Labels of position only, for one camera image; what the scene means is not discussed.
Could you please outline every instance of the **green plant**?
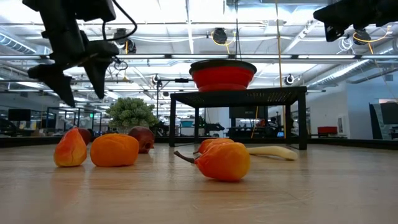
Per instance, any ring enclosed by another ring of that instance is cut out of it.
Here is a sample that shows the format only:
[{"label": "green plant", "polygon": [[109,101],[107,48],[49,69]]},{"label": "green plant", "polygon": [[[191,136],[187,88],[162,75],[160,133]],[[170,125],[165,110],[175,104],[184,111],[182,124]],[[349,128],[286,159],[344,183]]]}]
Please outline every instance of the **green plant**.
[{"label": "green plant", "polygon": [[151,127],[159,121],[153,115],[154,105],[147,105],[140,98],[119,98],[106,112],[112,117],[109,127],[130,129],[134,126]]}]

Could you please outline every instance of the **ceiling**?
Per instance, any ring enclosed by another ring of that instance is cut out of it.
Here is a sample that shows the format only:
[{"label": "ceiling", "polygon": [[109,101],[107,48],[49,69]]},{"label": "ceiling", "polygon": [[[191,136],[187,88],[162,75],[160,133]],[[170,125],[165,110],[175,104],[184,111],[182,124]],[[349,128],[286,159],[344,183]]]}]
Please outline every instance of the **ceiling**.
[{"label": "ceiling", "polygon": [[[226,5],[230,0],[118,0],[118,3],[139,24],[137,32],[131,37],[137,46],[137,54],[227,54],[225,46],[216,45],[211,39],[211,32],[217,27],[225,28],[229,36],[228,42],[231,54],[235,54],[236,41],[236,13],[233,7]],[[337,40],[329,43],[325,41],[324,26],[321,22],[314,21],[312,13],[314,10],[327,5],[325,1],[279,1],[279,32],[280,48],[282,54],[368,54],[367,45],[352,45],[348,40]],[[0,2],[3,10],[0,15],[0,33],[6,34],[18,40],[20,43],[38,49],[40,46],[51,48],[48,40],[41,37],[44,26],[40,14],[22,4],[21,0],[2,0]],[[106,25],[106,33],[112,36],[117,28],[132,29],[133,25],[118,9],[117,19]],[[276,23],[276,9],[273,1],[242,0],[239,1],[238,20],[240,49],[242,54],[278,54],[278,27]],[[85,31],[89,39],[102,39],[101,20],[78,21],[80,29]],[[369,26],[367,32],[373,39],[384,37],[373,44],[374,48],[392,40],[398,26],[394,23],[387,26]],[[351,27],[346,31],[353,34]],[[0,45],[0,54],[21,54],[8,47]],[[151,78],[158,74],[160,78],[190,78],[190,64],[198,59],[172,60],[126,60],[129,68],[125,72],[111,70],[107,74],[106,87],[109,90],[137,90],[137,92],[117,92],[117,97],[140,97],[149,103],[155,99],[154,92],[139,93],[138,90],[150,90],[153,88]],[[14,66],[27,69],[37,64],[33,60],[0,60]],[[257,73],[250,84],[250,88],[267,88],[279,86],[279,64],[277,60],[251,61],[257,67]],[[332,60],[322,61],[284,61],[281,66],[282,76],[292,74],[295,77],[305,78],[314,76],[315,73],[327,71],[341,63]],[[67,75],[77,80],[87,80],[82,68],[71,68],[65,71]],[[119,82],[126,77],[130,83]],[[26,85],[13,85],[15,88],[30,88]],[[89,90],[90,83],[78,83],[73,86],[79,90]],[[164,87],[164,91],[194,90],[196,86],[190,83],[170,82]],[[94,101],[96,96],[93,92],[78,93],[80,98]],[[160,99],[167,103],[168,97],[160,95]]]}]

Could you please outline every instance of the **shelf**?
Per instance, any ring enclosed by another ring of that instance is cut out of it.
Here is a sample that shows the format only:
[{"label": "shelf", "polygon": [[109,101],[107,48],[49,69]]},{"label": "shelf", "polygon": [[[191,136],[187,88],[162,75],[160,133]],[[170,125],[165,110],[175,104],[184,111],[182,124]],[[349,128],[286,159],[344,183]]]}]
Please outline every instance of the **shelf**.
[{"label": "shelf", "polygon": [[212,91],[174,93],[175,99],[193,108],[232,107],[232,106],[279,106],[292,105],[307,87],[263,88],[236,91]]}]

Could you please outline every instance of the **table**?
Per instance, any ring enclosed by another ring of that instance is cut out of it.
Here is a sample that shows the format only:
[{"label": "table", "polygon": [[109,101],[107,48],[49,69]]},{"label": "table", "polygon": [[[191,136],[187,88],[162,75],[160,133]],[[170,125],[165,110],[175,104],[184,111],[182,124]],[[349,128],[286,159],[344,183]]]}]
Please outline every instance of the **table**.
[{"label": "table", "polygon": [[[177,101],[195,109],[194,142],[199,143],[199,108],[234,107],[234,106],[285,106],[286,120],[291,118],[290,107],[298,102],[298,149],[307,149],[307,122],[305,95],[307,87],[262,88],[236,91],[211,91],[174,93],[170,95],[170,130],[175,129],[175,115]],[[286,122],[286,130],[291,130]],[[291,143],[292,134],[287,131],[285,143]],[[169,146],[175,147],[175,133],[170,132]]]}]

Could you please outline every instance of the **bowl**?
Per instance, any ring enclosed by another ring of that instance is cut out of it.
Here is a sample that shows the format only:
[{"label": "bowl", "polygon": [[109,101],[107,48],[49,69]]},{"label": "bowl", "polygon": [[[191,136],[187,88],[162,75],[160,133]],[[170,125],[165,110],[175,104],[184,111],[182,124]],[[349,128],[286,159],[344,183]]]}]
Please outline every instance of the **bowl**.
[{"label": "bowl", "polygon": [[191,64],[189,73],[199,91],[245,90],[257,68],[239,60],[203,60]]}]

